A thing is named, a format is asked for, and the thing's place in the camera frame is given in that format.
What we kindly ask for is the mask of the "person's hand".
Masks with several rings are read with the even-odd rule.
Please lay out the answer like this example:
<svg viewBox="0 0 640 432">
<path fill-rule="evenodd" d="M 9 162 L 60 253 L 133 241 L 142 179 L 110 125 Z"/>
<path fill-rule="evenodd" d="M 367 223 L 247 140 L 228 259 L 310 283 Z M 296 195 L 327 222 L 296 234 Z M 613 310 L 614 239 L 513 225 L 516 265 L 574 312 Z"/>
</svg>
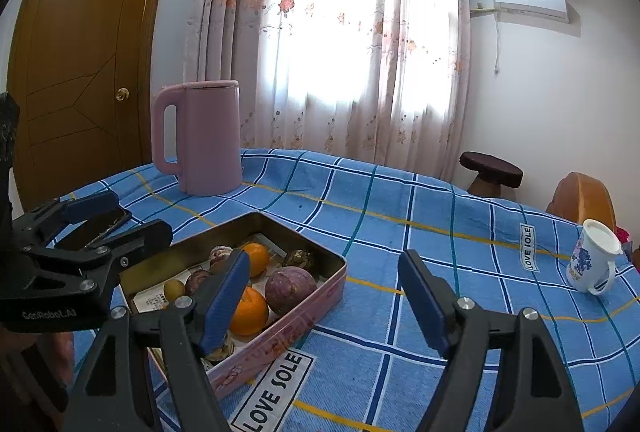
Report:
<svg viewBox="0 0 640 432">
<path fill-rule="evenodd" d="M 73 382 L 75 369 L 73 334 L 41 334 L 36 343 L 56 381 L 68 388 Z"/>
</svg>

